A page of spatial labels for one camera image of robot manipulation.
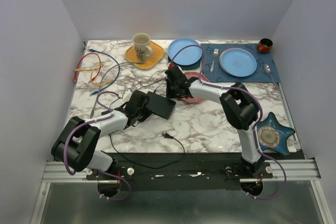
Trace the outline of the dark grey network switch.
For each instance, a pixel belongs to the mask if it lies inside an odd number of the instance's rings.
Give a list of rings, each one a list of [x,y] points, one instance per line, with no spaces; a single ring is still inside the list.
[[[169,119],[173,113],[176,102],[153,92],[148,92],[147,95],[149,97],[149,102],[146,107],[153,114],[164,119]]]

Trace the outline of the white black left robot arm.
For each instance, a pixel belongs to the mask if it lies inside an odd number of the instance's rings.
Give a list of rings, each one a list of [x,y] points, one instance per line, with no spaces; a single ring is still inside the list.
[[[96,150],[98,140],[146,119],[151,114],[146,107],[149,100],[146,93],[134,91],[128,102],[105,115],[88,120],[72,117],[54,143],[51,155],[62,161],[71,175],[89,168],[98,170],[104,179],[112,179],[116,166],[111,156]]]

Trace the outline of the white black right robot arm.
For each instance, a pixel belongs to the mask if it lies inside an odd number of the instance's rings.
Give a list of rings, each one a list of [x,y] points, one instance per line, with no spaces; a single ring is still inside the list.
[[[238,132],[242,147],[242,173],[249,178],[259,174],[264,162],[256,135],[261,105],[245,86],[237,82],[224,87],[201,78],[188,79],[178,66],[170,66],[165,75],[168,98],[200,98],[223,107],[227,121]]]

